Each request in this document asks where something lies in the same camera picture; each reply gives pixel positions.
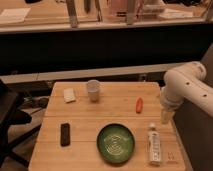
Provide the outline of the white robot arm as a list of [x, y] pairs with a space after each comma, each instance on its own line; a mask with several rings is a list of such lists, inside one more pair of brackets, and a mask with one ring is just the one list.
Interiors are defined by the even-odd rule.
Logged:
[[206, 74], [205, 66], [198, 61], [185, 63], [165, 73], [165, 86], [159, 94], [162, 124], [169, 123], [185, 99], [213, 117], [213, 88], [203, 83]]

